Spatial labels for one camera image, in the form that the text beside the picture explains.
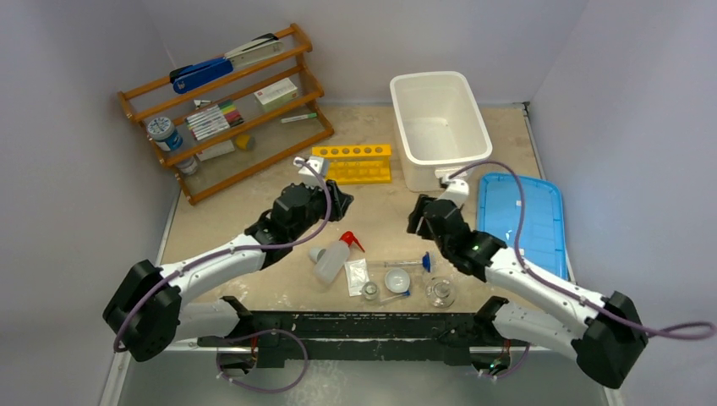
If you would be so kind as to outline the blue cap glass vial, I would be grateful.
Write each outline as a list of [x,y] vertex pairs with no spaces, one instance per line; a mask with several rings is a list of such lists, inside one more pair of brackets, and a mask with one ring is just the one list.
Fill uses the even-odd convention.
[[392,295],[392,296],[390,296],[390,297],[386,297],[386,298],[380,299],[380,300],[379,300],[379,304],[380,304],[380,305],[386,305],[386,304],[392,303],[392,302],[394,302],[394,301],[397,301],[397,300],[399,300],[399,299],[405,299],[405,298],[409,297],[410,295],[411,295],[411,293],[410,293],[409,291],[405,291],[405,292],[402,292],[402,293],[400,293],[400,294],[395,294],[395,295]]

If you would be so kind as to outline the white ceramic dish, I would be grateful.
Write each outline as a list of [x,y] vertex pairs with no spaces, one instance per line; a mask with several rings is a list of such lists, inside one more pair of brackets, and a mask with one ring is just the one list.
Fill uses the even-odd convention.
[[411,279],[406,270],[402,268],[392,268],[386,272],[384,282],[389,291],[395,294],[402,294],[409,290]]

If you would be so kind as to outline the yellow test tube rack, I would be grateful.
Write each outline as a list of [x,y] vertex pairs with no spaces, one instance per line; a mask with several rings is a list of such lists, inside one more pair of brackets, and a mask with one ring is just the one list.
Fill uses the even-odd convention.
[[329,179],[337,184],[389,184],[392,181],[392,149],[378,145],[318,145],[313,156],[329,162]]

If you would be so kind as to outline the white plastic bin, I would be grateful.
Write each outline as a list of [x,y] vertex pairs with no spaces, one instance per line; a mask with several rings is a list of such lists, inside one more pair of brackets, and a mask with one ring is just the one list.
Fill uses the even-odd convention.
[[390,81],[397,153],[407,188],[440,188],[440,178],[489,158],[493,145],[466,77],[456,71]]

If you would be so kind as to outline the white flat box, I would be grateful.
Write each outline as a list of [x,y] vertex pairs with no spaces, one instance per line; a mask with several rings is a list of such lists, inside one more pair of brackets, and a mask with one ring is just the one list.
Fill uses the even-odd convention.
[[203,162],[219,156],[226,155],[228,153],[232,153],[234,151],[236,151],[236,147],[233,142],[231,140],[226,140],[222,143],[213,145],[203,151],[198,152],[196,156],[201,162]]

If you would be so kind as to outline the white green box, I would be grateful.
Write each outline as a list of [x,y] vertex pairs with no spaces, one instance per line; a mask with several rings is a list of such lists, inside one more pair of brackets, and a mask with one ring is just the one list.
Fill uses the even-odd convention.
[[284,78],[254,93],[255,101],[264,112],[271,112],[298,97],[298,87]]

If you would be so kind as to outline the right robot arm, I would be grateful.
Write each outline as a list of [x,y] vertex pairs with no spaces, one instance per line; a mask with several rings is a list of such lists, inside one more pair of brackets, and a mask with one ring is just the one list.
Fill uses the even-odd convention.
[[407,231],[434,241],[459,272],[535,305],[525,310],[490,298],[474,323],[483,343],[505,338],[549,348],[575,361],[593,381],[618,389],[649,342],[638,330],[642,321],[628,296],[618,291],[604,296],[533,265],[501,239],[471,229],[450,200],[420,195]]

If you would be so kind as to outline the glass conical flask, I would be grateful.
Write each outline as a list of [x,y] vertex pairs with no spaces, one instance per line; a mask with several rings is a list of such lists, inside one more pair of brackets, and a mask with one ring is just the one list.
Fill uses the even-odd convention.
[[457,297],[455,285],[444,277],[432,277],[424,291],[429,303],[438,309],[451,307]]

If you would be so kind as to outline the blue base glass cylinder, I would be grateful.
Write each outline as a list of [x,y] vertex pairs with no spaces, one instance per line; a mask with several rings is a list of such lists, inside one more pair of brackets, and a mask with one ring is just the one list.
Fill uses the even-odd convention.
[[386,260],[381,262],[383,267],[386,268],[408,268],[418,267],[424,272],[431,273],[434,264],[433,255],[429,251],[425,251],[424,254],[418,259],[412,260]]

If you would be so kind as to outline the blue plastic lid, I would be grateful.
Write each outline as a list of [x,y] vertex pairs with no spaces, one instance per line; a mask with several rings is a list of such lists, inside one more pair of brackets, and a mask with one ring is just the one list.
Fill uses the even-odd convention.
[[[564,213],[560,190],[539,178],[520,178],[527,198],[519,249],[527,260],[567,280]],[[478,230],[514,245],[522,200],[508,173],[487,173],[479,181]]]

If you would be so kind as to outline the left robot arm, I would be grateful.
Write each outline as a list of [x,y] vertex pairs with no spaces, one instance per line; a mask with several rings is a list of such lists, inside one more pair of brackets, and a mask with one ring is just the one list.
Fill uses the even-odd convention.
[[324,187],[290,184],[257,222],[229,242],[183,261],[134,264],[102,313],[115,332],[113,348],[143,362],[176,341],[221,337],[232,346],[249,341],[251,313],[233,296],[199,303],[202,294],[236,277],[274,265],[308,241],[316,223],[342,220],[353,196],[335,181]]

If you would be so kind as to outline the small clear jar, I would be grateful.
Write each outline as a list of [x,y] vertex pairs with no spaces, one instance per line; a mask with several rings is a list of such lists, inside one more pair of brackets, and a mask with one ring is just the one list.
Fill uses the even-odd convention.
[[184,175],[192,175],[198,171],[199,163],[194,156],[190,156],[178,162],[175,167]]

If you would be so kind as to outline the blue lid jar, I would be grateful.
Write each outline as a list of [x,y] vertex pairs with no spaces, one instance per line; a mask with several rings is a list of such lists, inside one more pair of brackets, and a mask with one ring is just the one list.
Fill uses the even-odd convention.
[[168,117],[153,118],[145,127],[153,142],[166,152],[181,148],[183,138],[176,129],[174,122]]

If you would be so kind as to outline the small glass beaker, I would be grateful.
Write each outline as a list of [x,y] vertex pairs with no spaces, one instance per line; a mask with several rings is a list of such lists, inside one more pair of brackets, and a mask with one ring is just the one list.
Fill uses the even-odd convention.
[[362,296],[369,301],[374,301],[379,298],[379,287],[374,282],[366,282],[361,289]]

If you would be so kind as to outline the yellow sponge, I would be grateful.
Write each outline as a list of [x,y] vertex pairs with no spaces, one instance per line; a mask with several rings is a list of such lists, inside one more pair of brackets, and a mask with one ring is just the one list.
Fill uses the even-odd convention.
[[255,148],[255,138],[250,134],[238,135],[234,143],[242,151],[252,151]]

